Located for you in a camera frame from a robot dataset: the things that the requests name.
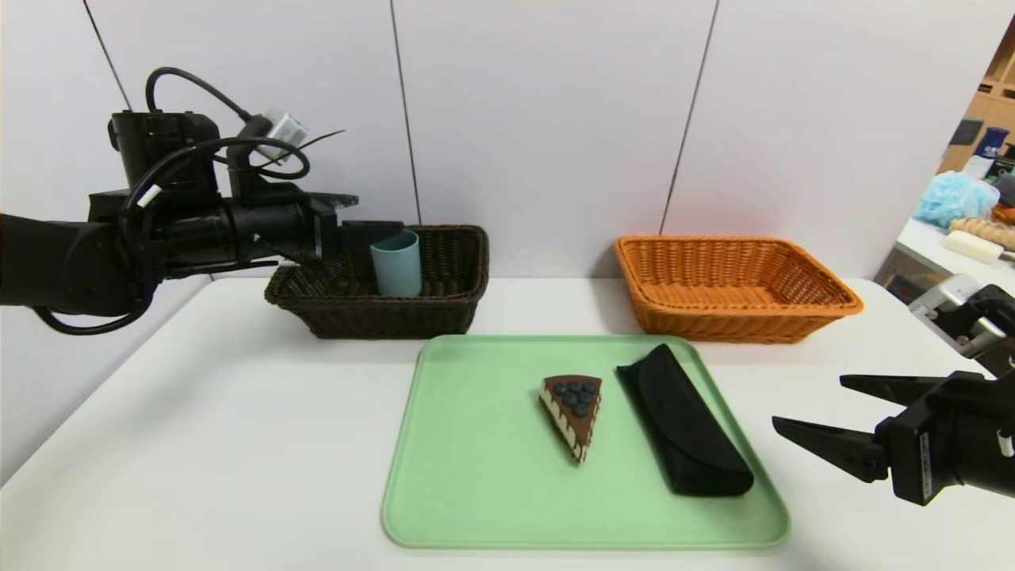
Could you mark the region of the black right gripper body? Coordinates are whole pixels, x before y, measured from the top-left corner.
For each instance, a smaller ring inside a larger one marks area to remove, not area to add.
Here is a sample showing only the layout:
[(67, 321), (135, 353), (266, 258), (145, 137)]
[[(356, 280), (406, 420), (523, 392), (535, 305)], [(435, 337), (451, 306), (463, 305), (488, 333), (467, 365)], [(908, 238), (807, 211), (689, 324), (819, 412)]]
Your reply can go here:
[(1012, 496), (1013, 373), (986, 379), (956, 371), (924, 383), (902, 413), (878, 426), (895, 495), (921, 506), (950, 485)]

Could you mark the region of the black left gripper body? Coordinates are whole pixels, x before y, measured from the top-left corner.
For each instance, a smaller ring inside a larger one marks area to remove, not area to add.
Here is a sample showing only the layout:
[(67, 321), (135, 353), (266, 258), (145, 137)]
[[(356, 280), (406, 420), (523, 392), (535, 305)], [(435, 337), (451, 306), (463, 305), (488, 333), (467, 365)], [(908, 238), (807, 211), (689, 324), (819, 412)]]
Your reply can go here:
[(337, 216), (314, 198), (240, 205), (229, 203), (239, 259), (279, 256), (293, 263), (322, 263), (339, 249)]

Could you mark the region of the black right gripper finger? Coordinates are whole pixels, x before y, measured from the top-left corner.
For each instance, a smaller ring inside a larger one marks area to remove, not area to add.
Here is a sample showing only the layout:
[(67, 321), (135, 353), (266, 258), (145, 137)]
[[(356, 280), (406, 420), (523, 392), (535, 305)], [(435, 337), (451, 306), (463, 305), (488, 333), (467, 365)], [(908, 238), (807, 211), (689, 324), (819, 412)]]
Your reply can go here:
[(886, 447), (873, 433), (779, 416), (773, 416), (772, 426), (779, 436), (864, 483), (889, 477)]
[(842, 387), (863, 392), (892, 404), (910, 406), (925, 394), (945, 383), (946, 377), (845, 374), (840, 376)]

